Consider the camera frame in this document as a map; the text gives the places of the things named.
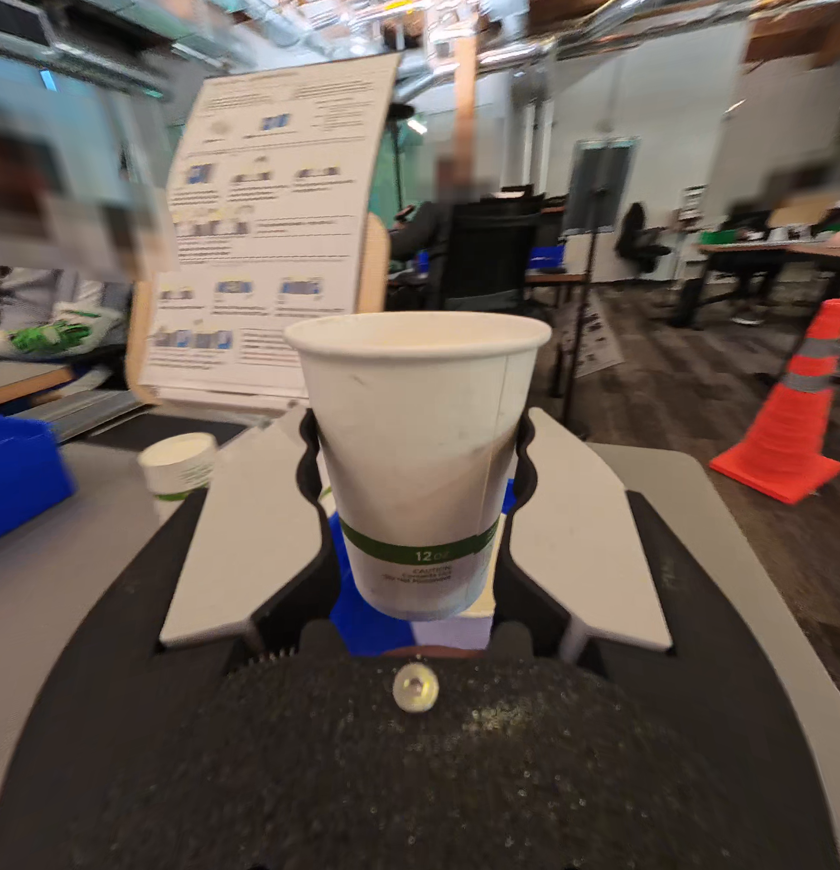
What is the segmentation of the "printed instruction sheet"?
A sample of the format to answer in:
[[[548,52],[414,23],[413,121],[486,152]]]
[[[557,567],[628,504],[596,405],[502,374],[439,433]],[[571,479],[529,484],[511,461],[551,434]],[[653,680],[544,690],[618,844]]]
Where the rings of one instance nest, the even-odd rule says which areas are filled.
[[[139,384],[307,402],[284,333],[355,312],[392,53],[212,78],[166,189],[173,261],[153,281]]]

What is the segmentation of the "black office chair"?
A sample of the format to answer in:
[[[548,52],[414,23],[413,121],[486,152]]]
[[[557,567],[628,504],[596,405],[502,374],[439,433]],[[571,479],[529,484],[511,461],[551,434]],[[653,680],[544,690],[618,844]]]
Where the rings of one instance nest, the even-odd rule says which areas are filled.
[[[615,245],[618,259],[633,268],[636,277],[653,273],[661,260],[673,253],[673,248],[659,241],[664,227],[649,227],[642,202],[633,202],[620,225]]]
[[[525,291],[543,197],[486,198],[454,205],[438,285],[441,310],[523,316],[552,323]]]

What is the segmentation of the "instruction sheet on board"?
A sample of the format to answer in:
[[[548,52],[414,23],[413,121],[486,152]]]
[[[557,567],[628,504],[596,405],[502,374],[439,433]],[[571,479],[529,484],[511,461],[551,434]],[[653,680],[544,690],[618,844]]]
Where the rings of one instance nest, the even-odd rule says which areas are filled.
[[[384,309],[385,303],[391,242],[384,224],[375,214],[369,213],[365,224],[362,262],[357,285],[356,311],[358,313],[381,312]],[[145,386],[142,383],[153,317],[154,286],[150,281],[139,281],[134,284],[129,333],[124,358],[124,378],[129,391],[138,400],[151,406],[161,406],[165,409],[171,408],[198,412],[212,411],[218,414],[234,412],[237,414],[258,414],[267,418],[275,418],[284,413],[283,411],[273,414],[218,411],[194,406],[172,405],[159,400],[154,394],[152,387]]]

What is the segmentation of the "orange traffic cone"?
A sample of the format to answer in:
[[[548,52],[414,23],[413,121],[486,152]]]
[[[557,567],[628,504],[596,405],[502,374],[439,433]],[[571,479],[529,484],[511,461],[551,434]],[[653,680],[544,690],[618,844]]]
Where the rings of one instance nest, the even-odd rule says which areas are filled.
[[[743,438],[709,467],[793,506],[840,474],[823,454],[839,362],[840,299],[823,302]]]

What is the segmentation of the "silver closed laptop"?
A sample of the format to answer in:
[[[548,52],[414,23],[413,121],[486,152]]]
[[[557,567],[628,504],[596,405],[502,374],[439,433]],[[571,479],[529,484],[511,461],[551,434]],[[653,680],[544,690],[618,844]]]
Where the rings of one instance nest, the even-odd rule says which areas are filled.
[[[131,391],[96,389],[58,397],[15,417],[44,422],[62,445],[148,408]]]

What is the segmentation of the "wooden table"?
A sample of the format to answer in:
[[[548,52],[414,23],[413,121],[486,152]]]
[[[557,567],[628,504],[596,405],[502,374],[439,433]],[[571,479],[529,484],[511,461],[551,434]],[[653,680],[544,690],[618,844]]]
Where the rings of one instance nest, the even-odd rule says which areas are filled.
[[[737,242],[724,245],[699,245],[705,255],[705,265],[697,285],[689,324],[694,324],[698,311],[709,305],[733,303],[732,321],[738,325],[761,325],[770,308],[772,289],[783,267],[790,263],[807,262],[828,274],[821,301],[840,297],[840,246],[828,243]],[[735,277],[733,290],[709,295],[706,285],[713,274]]]

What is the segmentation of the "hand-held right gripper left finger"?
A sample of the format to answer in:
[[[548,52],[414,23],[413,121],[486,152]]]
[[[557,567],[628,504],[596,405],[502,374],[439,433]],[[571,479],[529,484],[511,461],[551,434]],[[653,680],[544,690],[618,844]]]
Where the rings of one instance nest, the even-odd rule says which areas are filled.
[[[301,409],[219,452],[163,647],[230,639],[252,653],[287,653],[307,624],[329,617],[341,580],[318,455],[316,419]]]

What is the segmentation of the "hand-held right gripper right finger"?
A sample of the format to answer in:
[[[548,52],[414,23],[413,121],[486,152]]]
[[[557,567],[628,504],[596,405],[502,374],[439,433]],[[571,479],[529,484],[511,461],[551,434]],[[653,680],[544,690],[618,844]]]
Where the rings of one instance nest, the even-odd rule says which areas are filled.
[[[518,622],[536,656],[577,662],[600,639],[673,646],[629,491],[599,454],[546,411],[517,434],[515,503],[502,534],[495,621]]]

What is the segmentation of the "printed black white leaflet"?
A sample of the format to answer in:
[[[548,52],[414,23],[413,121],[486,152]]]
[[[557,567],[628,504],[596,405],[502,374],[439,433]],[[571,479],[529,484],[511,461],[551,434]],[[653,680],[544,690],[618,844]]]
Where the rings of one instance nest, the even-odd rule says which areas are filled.
[[[624,354],[603,300],[596,290],[590,290],[584,306],[575,377],[588,377],[623,362]]]

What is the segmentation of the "green banded white paper cup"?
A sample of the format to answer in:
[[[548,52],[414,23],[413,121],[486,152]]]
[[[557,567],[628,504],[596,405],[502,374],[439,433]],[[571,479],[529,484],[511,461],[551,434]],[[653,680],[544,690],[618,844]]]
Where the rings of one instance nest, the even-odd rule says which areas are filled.
[[[215,436],[195,431],[161,440],[139,453],[137,461],[161,525],[190,495],[208,488],[217,452]]]
[[[543,320],[459,311],[290,325],[357,590],[409,622],[481,595]]]

